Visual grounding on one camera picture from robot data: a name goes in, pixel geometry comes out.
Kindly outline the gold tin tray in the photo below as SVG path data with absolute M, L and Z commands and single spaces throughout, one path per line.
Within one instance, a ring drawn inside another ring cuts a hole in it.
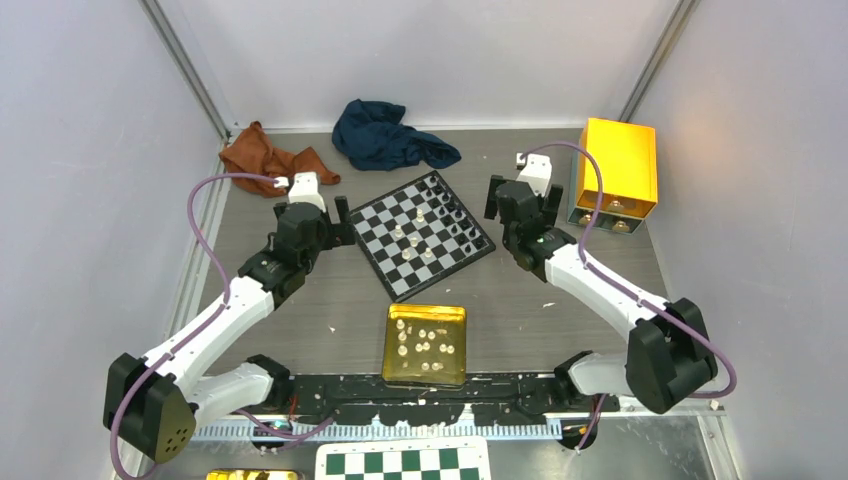
M 394 303 L 381 376 L 392 385 L 458 389 L 466 380 L 466 340 L 465 308 Z

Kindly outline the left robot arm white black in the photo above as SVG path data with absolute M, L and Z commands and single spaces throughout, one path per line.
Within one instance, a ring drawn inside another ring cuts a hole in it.
M 192 435 L 230 413 L 290 403 L 289 369 L 261 354 L 209 377 L 208 368 L 245 332 L 306 282 L 319 254 L 354 243 L 346 197 L 335 199 L 338 222 L 319 195 L 275 205 L 277 228 L 266 246 L 228 282 L 222 296 L 177 334 L 141 357 L 128 353 L 109 367 L 103 422 L 110 450 L 123 440 L 157 464 L 175 458 Z

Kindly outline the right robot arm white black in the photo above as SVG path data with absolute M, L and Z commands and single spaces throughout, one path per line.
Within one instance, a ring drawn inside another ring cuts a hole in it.
M 541 198 L 526 182 L 494 175 L 484 212 L 503 225 L 503 245 L 520 268 L 580 300 L 625 340 L 623 354 L 583 351 L 557 366 L 556 400 L 577 411 L 594 395 L 630 396 L 664 414 L 718 374 L 714 353 L 692 336 L 707 334 L 703 315 L 686 298 L 669 302 L 643 290 L 633 297 L 622 292 L 633 285 L 555 227 L 553 208 L 561 193 L 555 185 Z

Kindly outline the green white checkered board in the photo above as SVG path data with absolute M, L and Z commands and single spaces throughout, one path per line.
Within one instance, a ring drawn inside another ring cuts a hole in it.
M 488 442 L 481 436 L 334 443 L 316 452 L 316 479 L 492 478 Z

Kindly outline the orange brown cloth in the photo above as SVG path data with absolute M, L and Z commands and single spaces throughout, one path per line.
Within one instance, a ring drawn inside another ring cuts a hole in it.
M 297 173 L 315 172 L 323 185 L 341 182 L 341 176 L 325 165 L 313 147 L 297 153 L 278 148 L 259 121 L 253 121 L 218 156 L 228 173 L 292 179 Z

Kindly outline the black white chessboard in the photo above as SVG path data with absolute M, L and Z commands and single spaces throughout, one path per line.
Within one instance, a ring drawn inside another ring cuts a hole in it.
M 424 211 L 417 222 L 416 210 Z M 395 303 L 468 267 L 496 249 L 456 192 L 435 170 L 409 181 L 350 212 L 356 240 L 377 279 Z M 396 239 L 400 225 L 404 236 Z M 417 237 L 416 247 L 410 238 Z M 433 256 L 427 259 L 425 249 Z M 411 257 L 402 258 L 409 249 Z

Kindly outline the yellow drawer box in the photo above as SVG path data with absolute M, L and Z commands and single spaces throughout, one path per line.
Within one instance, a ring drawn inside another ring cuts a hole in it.
M 579 145 L 596 160 L 602 181 L 585 155 L 572 155 L 568 222 L 586 226 L 597 202 L 596 229 L 635 232 L 658 204 L 656 130 L 649 126 L 590 118 Z

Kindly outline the dark blue cloth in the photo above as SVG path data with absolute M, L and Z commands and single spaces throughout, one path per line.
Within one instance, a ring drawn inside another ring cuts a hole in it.
M 384 101 L 349 102 L 331 134 L 334 147 L 361 171 L 392 171 L 425 163 L 448 168 L 459 150 L 439 137 L 402 123 L 406 107 Z

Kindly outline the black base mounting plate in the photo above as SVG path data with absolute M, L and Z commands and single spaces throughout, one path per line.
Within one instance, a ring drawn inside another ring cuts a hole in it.
M 364 426 L 452 425 L 465 410 L 476 426 L 540 425 L 559 414 L 589 415 L 596 402 L 568 393 L 552 373 L 473 373 L 460 387 L 392 386 L 378 375 L 299 375 L 291 392 L 246 410 L 284 415 L 307 424 L 332 418 L 336 424 Z

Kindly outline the gold object bottom edge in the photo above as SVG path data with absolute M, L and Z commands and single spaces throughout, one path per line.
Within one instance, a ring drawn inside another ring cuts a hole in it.
M 303 480 L 294 470 L 281 469 L 218 469 L 209 472 L 206 480 Z

